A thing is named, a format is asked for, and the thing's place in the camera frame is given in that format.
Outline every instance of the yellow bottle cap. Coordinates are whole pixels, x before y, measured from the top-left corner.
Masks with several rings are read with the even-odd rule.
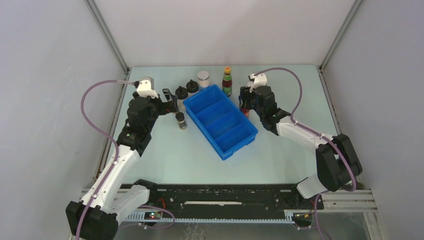
[[[224,72],[225,72],[226,74],[229,74],[229,73],[231,72],[231,67],[230,67],[230,66],[226,66],[226,67],[224,68]]]

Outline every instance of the red bottle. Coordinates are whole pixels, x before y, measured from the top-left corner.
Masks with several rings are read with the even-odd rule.
[[[222,91],[227,97],[231,96],[232,86],[233,79],[231,77],[231,67],[226,66],[224,68],[224,77],[222,78]]]

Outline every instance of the bottle label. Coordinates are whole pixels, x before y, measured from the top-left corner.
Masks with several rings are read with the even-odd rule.
[[[228,97],[231,95],[231,87],[225,87],[222,86],[222,91],[227,95]]]

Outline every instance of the white lid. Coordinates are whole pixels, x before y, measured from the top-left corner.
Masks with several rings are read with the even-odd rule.
[[[208,80],[209,79],[209,72],[207,72],[205,70],[199,71],[198,74],[197,74],[197,78],[199,80]]]

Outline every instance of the table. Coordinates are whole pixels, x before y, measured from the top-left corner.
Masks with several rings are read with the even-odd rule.
[[[302,81],[303,99],[295,118],[316,130],[335,135],[336,128],[315,65],[231,66],[231,101],[239,105],[240,87],[248,83],[249,74],[274,67],[290,69]],[[129,81],[152,77],[154,89],[165,101],[163,88],[174,92],[178,86],[185,87],[190,79],[197,80],[197,73],[201,70],[209,72],[211,84],[221,87],[224,66],[133,67]],[[266,76],[278,106],[291,112],[299,98],[296,79],[288,72],[277,70],[267,72]],[[128,103],[134,91],[131,86],[126,89],[114,139],[118,138],[125,124]],[[158,118],[147,149],[125,176],[124,183],[144,179],[158,184],[291,184],[317,171],[315,156],[290,139],[266,131],[253,111],[249,120],[258,129],[256,139],[225,161],[185,115],[188,125],[185,130],[180,130],[174,114]]]

